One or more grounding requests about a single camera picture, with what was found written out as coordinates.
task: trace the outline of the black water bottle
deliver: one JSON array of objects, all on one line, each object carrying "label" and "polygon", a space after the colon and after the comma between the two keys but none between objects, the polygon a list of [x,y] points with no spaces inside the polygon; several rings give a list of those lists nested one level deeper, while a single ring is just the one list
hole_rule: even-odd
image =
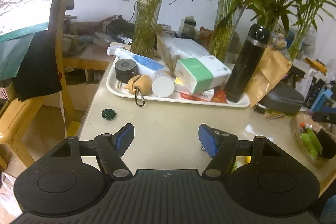
[{"label": "black water bottle", "polygon": [[224,87],[227,100],[236,103],[241,99],[267,47],[269,36],[270,32],[266,28],[258,24],[252,25],[232,74]]}]

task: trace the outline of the white bottle cap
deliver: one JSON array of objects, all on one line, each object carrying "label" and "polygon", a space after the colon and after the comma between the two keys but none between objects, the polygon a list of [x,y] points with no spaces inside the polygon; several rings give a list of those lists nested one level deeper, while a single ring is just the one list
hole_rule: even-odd
[{"label": "white bottle cap", "polygon": [[152,76],[152,91],[157,97],[166,98],[174,92],[174,80],[162,70],[156,71]]},{"label": "white bottle cap", "polygon": [[125,49],[125,48],[123,46],[110,46],[107,48],[107,55],[119,56],[119,53],[122,49]]}]

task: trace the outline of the white wall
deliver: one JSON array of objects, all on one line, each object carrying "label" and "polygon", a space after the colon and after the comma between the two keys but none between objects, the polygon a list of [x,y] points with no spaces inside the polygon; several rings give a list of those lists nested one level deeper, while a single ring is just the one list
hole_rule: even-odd
[{"label": "white wall", "polygon": [[[125,2],[122,0],[75,0],[73,11],[67,14],[77,15],[78,21],[99,21],[108,16],[122,15],[124,19],[130,20],[136,0]],[[163,0],[158,23],[171,25],[173,30],[178,30],[181,19],[193,15],[197,22],[196,28],[201,26],[212,30],[214,27],[218,0]],[[243,15],[237,31],[241,40],[245,40],[247,32],[252,25],[250,19],[253,17],[251,11]]]},{"label": "white wall", "polygon": [[[336,8],[328,4],[324,5],[324,8],[336,17]],[[336,22],[323,11],[320,14],[324,23],[319,18],[316,18],[318,33],[314,57],[326,64],[330,59],[336,58]]]}]

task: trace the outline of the brown bag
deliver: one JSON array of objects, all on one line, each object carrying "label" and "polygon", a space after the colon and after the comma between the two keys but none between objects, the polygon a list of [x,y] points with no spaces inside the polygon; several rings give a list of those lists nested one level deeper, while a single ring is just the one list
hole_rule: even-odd
[{"label": "brown bag", "polygon": [[291,66],[292,62],[281,52],[272,47],[266,48],[245,91],[250,98],[250,106],[253,107],[270,92],[286,75]]}]

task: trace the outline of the barcode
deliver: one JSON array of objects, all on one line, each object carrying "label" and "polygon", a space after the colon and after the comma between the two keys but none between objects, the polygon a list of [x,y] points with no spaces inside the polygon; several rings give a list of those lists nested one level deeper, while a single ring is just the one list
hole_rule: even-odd
[{"label": "barcode", "polygon": [[198,96],[201,97],[201,98],[208,98],[209,97],[209,95],[204,94],[204,93],[199,93]]}]

